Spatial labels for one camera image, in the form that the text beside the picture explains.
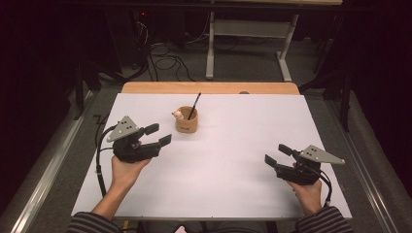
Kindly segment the black pen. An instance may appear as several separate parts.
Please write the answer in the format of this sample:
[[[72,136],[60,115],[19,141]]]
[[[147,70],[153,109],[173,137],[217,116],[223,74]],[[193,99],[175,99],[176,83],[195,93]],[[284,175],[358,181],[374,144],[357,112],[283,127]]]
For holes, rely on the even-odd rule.
[[[189,116],[188,116],[188,120],[191,120],[191,117],[192,117],[192,115],[193,115],[193,113],[194,113],[195,107],[196,107],[196,105],[197,105],[197,102],[198,102],[200,96],[201,96],[201,92],[199,92],[199,93],[197,94],[197,96],[196,96],[196,99],[195,99],[195,101],[194,101],[194,103],[193,103],[193,105],[192,105],[192,107],[191,107],[191,109],[190,109]]]

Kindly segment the black stand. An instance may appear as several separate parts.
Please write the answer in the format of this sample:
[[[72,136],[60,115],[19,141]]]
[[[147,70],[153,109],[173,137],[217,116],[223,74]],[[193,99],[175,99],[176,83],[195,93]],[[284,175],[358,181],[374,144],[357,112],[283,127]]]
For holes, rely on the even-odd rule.
[[[301,85],[304,92],[312,88],[323,88],[325,100],[339,100],[339,119],[346,132],[349,131],[348,114],[352,80],[351,47],[345,37],[345,18],[336,17],[333,24],[333,41],[325,56],[319,62],[316,78]]]
[[[95,63],[90,60],[81,61],[75,69],[75,116],[74,120],[78,120],[85,109],[85,90],[84,84],[90,91],[99,91],[101,82],[97,76],[97,68]]]

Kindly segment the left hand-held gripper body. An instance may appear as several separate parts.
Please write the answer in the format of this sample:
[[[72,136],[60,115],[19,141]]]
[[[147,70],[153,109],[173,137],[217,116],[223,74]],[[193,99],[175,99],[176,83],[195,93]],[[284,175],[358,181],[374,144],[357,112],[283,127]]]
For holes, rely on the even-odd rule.
[[[159,155],[159,142],[143,145],[140,139],[145,136],[143,130],[129,116],[124,116],[107,138],[113,144],[114,155],[123,162],[134,163],[151,159]]]

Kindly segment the white table board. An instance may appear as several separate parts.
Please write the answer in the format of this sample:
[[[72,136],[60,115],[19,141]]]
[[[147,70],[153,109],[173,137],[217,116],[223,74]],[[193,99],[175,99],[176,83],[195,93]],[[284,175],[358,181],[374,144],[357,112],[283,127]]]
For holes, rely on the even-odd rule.
[[[172,135],[143,169],[116,213],[144,220],[275,220],[302,215],[291,187],[264,162],[293,158],[279,152],[323,143],[305,98],[281,94],[201,94],[194,133],[175,128],[172,113],[192,107],[196,94],[117,96],[107,123],[129,116],[137,125],[159,124],[143,143]]]

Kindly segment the white desk frame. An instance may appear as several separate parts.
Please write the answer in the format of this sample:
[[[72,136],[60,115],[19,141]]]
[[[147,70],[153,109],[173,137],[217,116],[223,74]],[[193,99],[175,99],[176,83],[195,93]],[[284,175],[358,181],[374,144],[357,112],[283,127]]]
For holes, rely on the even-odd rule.
[[[286,56],[292,42],[292,36],[297,26],[299,15],[293,15],[287,22],[251,21],[237,19],[215,19],[215,14],[210,14],[208,53],[206,58],[206,79],[214,78],[215,52],[214,44],[216,36],[253,37],[283,39],[282,50],[276,52],[279,68],[283,80],[291,82],[292,77],[286,61]]]

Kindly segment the wooden table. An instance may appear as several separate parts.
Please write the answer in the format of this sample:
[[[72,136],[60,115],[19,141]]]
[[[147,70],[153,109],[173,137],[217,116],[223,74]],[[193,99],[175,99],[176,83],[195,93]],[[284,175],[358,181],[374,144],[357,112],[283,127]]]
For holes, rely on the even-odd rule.
[[[290,94],[299,95],[294,83],[222,83],[222,82],[129,82],[122,93],[146,94]]]

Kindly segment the wooden pen holder cup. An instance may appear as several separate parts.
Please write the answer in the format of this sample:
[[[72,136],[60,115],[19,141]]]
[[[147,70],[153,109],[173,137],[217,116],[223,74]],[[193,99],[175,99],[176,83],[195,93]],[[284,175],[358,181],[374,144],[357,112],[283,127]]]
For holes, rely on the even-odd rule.
[[[175,128],[178,132],[190,134],[197,130],[198,114],[192,107],[180,107],[172,116],[175,118]]]

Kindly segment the metal floor rail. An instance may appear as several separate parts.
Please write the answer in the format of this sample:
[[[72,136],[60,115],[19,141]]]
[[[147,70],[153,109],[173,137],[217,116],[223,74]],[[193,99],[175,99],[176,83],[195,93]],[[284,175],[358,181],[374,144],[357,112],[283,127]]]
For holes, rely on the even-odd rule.
[[[346,147],[349,149],[352,164],[355,167],[355,171],[360,180],[362,189],[365,192],[368,202],[377,217],[382,230],[384,233],[398,233],[395,222],[387,209],[381,193],[372,180],[372,177],[361,158],[361,154],[356,147],[355,141],[351,137],[350,133],[342,126],[337,107],[332,101],[326,101],[326,107],[332,114],[333,120],[339,128],[340,134],[343,136]]]
[[[72,105],[69,114],[61,122],[41,156],[36,160],[22,186],[17,190],[13,203],[15,217],[6,233],[26,233],[45,202],[63,161],[85,119],[84,113],[93,104],[96,91],[87,91],[84,108],[76,116],[77,107]]]

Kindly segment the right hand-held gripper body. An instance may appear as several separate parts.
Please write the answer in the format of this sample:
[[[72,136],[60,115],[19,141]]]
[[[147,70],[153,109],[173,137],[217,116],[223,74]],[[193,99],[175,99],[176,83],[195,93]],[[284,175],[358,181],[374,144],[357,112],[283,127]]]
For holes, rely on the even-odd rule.
[[[278,164],[274,169],[278,178],[300,185],[311,185],[321,176],[321,164],[344,165],[345,160],[313,145],[305,150],[299,150],[300,155],[295,158],[295,165],[289,167]]]

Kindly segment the person's right hand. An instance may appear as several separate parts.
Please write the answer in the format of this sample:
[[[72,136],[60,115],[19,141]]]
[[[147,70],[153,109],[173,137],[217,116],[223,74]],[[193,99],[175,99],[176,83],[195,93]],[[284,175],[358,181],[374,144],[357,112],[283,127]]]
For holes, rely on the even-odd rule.
[[[295,193],[305,216],[314,215],[323,208],[321,204],[322,182],[320,180],[311,185],[300,185],[289,181],[287,181],[287,184]]]

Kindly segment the person's left hand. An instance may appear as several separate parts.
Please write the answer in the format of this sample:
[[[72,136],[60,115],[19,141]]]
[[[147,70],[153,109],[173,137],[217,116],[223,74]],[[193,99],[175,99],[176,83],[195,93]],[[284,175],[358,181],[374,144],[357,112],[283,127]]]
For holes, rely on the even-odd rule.
[[[112,157],[112,182],[110,191],[126,194],[136,183],[143,168],[150,163],[150,159],[127,163]]]

